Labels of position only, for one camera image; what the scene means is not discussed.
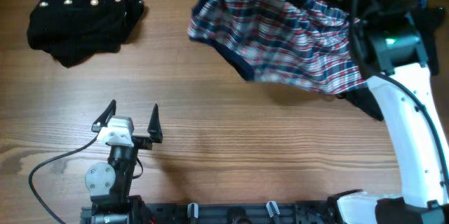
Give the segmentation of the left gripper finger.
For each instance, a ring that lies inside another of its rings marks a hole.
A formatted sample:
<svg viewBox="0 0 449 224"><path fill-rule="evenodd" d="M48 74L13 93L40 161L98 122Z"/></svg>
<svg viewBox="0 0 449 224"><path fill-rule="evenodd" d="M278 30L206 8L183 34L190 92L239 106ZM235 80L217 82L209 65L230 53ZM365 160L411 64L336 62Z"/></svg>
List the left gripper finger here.
<svg viewBox="0 0 449 224"><path fill-rule="evenodd" d="M106 110L93 122L92 129L106 127L109 120L116 114L116 101L112 100Z"/></svg>
<svg viewBox="0 0 449 224"><path fill-rule="evenodd" d="M162 129L159 120L159 106L157 104L154 105L151 118L149 120L149 125L147 127L147 132L151 137L161 137Z"/></svg>

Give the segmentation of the red blue plaid garment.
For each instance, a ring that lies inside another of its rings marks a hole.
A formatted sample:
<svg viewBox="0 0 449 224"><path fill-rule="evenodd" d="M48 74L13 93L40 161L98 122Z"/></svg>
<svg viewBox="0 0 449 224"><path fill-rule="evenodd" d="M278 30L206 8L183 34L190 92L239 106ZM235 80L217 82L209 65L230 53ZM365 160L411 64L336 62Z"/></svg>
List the red blue plaid garment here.
<svg viewBox="0 0 449 224"><path fill-rule="evenodd" d="M349 52L349 15L322 0L199 0L188 37L246 81L338 94L366 87Z"/></svg>

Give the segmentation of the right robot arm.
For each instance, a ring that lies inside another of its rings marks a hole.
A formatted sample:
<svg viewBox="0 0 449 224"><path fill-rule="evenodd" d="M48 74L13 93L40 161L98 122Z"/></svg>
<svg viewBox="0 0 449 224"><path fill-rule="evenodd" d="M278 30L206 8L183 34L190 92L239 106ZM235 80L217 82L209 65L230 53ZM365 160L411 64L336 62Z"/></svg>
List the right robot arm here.
<svg viewBox="0 0 449 224"><path fill-rule="evenodd" d="M401 175L399 196L337 198L340 223L447 223L448 142L412 9L421 0L351 0L349 45L380 107Z"/></svg>

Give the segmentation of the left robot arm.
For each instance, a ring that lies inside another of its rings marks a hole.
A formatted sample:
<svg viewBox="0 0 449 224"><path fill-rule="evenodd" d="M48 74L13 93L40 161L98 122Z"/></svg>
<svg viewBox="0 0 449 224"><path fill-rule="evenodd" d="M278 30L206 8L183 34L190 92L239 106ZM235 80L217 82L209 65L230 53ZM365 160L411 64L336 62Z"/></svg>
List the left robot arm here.
<svg viewBox="0 0 449 224"><path fill-rule="evenodd" d="M163 133L159 121L159 106L155 105L147 128L148 136L135 136L133 120L116 115L116 101L93 122L91 131L97 140L110 148L106 162L92 165L85 174L85 186L92 205L82 208L81 223L155 223L156 216L140 195L130 196L130 187L138 175L135 166L140 150L151 150L161 143Z"/></svg>

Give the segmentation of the black knit garment with buttons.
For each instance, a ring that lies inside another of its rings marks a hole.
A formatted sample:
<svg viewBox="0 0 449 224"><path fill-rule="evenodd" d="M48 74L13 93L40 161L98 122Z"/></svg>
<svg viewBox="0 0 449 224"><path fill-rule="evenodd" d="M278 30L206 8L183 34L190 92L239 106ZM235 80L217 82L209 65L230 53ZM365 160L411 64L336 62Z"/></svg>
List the black knit garment with buttons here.
<svg viewBox="0 0 449 224"><path fill-rule="evenodd" d="M96 53L115 53L144 13L142 0L39 0L29 16L30 48L73 67Z"/></svg>

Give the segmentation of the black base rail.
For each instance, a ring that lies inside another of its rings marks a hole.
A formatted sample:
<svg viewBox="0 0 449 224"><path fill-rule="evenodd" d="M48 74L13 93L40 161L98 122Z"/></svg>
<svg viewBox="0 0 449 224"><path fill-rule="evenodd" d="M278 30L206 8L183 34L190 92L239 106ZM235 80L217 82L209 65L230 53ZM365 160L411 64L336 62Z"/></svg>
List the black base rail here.
<svg viewBox="0 0 449 224"><path fill-rule="evenodd" d="M240 215L251 223L331 223L323 201L264 204L147 204L140 214L82 208L81 223L231 223Z"/></svg>

